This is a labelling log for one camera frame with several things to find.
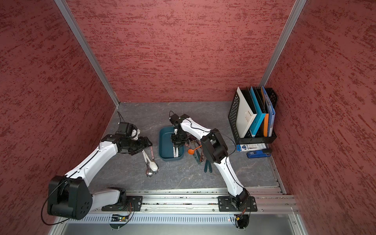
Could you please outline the orange plastic spoon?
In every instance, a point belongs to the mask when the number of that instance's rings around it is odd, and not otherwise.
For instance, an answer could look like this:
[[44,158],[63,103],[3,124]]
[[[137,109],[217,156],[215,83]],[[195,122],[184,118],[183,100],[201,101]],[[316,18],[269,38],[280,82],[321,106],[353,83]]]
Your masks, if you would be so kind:
[[189,149],[188,154],[193,155],[195,152],[197,152],[201,148],[202,146],[196,147],[195,149]]

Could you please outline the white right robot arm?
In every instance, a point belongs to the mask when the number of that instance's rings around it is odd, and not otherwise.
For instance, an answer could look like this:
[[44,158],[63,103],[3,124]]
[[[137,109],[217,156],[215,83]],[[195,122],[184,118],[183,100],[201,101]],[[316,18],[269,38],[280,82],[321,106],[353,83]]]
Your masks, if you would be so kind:
[[231,205],[237,211],[242,210],[250,197],[249,192],[237,178],[229,160],[228,147],[218,129],[205,128],[188,115],[173,114],[169,121],[174,127],[172,143],[180,147],[188,142],[188,134],[201,143],[206,159],[219,170],[227,186]]

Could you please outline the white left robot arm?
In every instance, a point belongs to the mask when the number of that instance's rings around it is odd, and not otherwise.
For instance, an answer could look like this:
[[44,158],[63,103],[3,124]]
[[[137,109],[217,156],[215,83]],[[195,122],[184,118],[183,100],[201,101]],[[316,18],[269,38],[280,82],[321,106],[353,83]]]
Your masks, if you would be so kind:
[[117,206],[120,210],[132,208],[133,204],[127,200],[124,189],[109,188],[90,193],[89,185],[104,165],[118,153],[125,151],[129,155],[135,155],[151,146],[152,142],[147,137],[133,140],[124,135],[106,135],[79,165],[63,176],[53,177],[44,203],[47,213],[81,220],[90,211],[106,206]]

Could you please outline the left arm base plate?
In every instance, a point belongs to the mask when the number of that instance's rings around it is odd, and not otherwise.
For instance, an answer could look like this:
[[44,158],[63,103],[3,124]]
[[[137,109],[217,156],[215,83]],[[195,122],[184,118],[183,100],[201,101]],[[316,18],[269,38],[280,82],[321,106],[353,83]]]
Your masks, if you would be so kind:
[[104,212],[139,212],[142,204],[142,196],[123,196],[116,204],[104,206],[101,210]]

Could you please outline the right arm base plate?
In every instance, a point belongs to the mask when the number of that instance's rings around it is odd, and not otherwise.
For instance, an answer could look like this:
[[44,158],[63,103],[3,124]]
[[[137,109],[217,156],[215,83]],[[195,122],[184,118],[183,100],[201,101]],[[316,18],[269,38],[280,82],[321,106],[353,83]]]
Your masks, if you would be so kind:
[[253,196],[247,197],[243,201],[237,201],[236,198],[230,196],[219,196],[218,208],[220,212],[257,212],[256,200]]

